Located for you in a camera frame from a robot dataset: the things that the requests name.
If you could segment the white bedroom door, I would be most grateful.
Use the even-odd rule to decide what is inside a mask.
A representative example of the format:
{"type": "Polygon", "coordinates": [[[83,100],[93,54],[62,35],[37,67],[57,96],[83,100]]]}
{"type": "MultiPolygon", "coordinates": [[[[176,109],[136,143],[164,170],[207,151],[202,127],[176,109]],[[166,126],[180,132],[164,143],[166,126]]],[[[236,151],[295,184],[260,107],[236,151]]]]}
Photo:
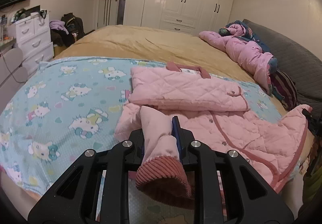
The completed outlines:
{"type": "Polygon", "coordinates": [[[117,24],[119,0],[98,0],[97,28],[117,24]]]}

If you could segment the pink floral comforter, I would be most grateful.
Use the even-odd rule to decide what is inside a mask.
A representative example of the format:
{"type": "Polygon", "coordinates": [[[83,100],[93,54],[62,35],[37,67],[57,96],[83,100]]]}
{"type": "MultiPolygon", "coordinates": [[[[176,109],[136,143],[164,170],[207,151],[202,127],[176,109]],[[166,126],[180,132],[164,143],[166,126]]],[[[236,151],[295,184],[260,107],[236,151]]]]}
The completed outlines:
{"type": "Polygon", "coordinates": [[[270,75],[277,70],[277,58],[247,24],[236,20],[217,32],[202,31],[199,38],[226,53],[231,60],[251,74],[268,95],[272,94],[270,75]]]}

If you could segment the grey quilted headboard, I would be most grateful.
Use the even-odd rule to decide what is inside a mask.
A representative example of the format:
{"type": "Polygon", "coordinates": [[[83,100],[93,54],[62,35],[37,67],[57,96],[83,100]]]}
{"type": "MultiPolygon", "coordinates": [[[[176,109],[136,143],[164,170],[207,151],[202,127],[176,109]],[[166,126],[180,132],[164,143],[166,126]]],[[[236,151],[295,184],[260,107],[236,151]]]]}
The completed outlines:
{"type": "Polygon", "coordinates": [[[313,108],[312,115],[321,115],[321,60],[306,48],[272,29],[244,19],[278,60],[279,70],[295,83],[298,100],[313,108]]]}

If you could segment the black backpack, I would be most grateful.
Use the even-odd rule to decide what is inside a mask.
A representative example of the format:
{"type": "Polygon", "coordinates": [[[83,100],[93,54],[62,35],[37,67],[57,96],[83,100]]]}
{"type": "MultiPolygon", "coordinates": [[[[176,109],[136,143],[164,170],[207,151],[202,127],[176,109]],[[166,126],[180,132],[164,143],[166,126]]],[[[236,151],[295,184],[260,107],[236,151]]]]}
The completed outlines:
{"type": "Polygon", "coordinates": [[[68,31],[68,34],[62,36],[62,40],[66,47],[69,47],[85,36],[82,19],[76,17],[72,12],[64,14],[61,21],[64,22],[64,27],[68,31]]]}

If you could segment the white drawer chest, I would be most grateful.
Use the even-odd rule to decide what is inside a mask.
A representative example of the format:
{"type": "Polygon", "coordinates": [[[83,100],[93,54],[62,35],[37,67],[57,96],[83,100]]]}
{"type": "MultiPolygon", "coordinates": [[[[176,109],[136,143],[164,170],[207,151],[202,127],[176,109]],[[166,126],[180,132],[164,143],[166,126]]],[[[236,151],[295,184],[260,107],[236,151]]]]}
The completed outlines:
{"type": "Polygon", "coordinates": [[[8,34],[16,39],[15,45],[22,51],[22,66],[28,76],[35,73],[40,62],[54,57],[47,11],[33,12],[29,17],[10,24],[8,34]]]}

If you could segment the purple clothes pile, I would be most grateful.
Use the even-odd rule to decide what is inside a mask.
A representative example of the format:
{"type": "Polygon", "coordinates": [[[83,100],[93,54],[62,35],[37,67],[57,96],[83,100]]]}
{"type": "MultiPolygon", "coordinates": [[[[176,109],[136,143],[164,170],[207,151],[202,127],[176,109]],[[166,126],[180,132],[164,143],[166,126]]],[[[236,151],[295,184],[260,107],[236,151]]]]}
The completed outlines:
{"type": "Polygon", "coordinates": [[[52,20],[49,22],[50,29],[56,31],[64,31],[67,35],[69,34],[68,30],[65,27],[65,22],[60,20],[52,20]]]}

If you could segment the tan bed sheet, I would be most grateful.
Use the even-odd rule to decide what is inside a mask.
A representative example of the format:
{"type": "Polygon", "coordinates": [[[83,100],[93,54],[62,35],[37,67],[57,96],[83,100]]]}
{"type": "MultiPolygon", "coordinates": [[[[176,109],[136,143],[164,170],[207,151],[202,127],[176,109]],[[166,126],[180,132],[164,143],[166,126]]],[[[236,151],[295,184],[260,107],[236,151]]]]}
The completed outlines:
{"type": "Polygon", "coordinates": [[[210,73],[238,81],[254,81],[251,75],[224,52],[197,36],[147,27],[116,25],[98,29],[72,44],[55,58],[81,56],[175,62],[201,66],[210,73]]]}

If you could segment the pink quilted jacket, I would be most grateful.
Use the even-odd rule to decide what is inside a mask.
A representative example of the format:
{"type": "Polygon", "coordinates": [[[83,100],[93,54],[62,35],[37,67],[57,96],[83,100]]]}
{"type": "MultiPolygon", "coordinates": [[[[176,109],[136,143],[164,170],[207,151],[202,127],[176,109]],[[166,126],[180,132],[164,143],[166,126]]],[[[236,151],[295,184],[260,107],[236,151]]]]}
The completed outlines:
{"type": "Polygon", "coordinates": [[[143,131],[145,147],[135,175],[138,190],[155,201],[191,209],[195,184],[180,162],[172,119],[212,150],[237,150],[276,192],[283,189],[297,164],[308,123],[298,105],[278,122],[262,120],[251,110],[238,83],[187,73],[183,68],[135,66],[133,91],[115,129],[119,141],[143,131]]]}

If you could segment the Hello Kitty blue blanket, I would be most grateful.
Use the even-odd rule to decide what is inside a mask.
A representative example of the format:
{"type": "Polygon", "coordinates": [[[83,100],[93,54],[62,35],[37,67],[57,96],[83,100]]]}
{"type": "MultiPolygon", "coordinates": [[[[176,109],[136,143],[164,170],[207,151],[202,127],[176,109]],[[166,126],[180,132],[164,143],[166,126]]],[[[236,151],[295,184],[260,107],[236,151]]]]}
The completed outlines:
{"type": "MultiPolygon", "coordinates": [[[[103,152],[122,142],[115,129],[133,91],[130,71],[135,66],[205,71],[97,57],[41,63],[1,114],[1,166],[15,185],[38,193],[40,200],[86,150],[103,152]]],[[[255,83],[208,74],[238,83],[260,119],[276,123],[282,118],[271,121],[253,109],[251,93],[262,92],[255,83]]],[[[155,201],[137,189],[136,172],[128,173],[129,223],[194,223],[194,200],[191,209],[155,201]]]]}

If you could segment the striped dark pillow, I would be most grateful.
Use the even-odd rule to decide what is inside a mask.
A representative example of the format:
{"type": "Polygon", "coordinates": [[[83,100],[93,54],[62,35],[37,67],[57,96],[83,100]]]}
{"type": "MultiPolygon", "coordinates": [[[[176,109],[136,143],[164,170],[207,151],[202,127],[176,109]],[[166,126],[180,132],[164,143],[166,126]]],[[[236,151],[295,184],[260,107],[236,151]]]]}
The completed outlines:
{"type": "Polygon", "coordinates": [[[285,72],[277,70],[270,75],[272,93],[285,110],[290,111],[298,105],[295,83],[285,72]]]}

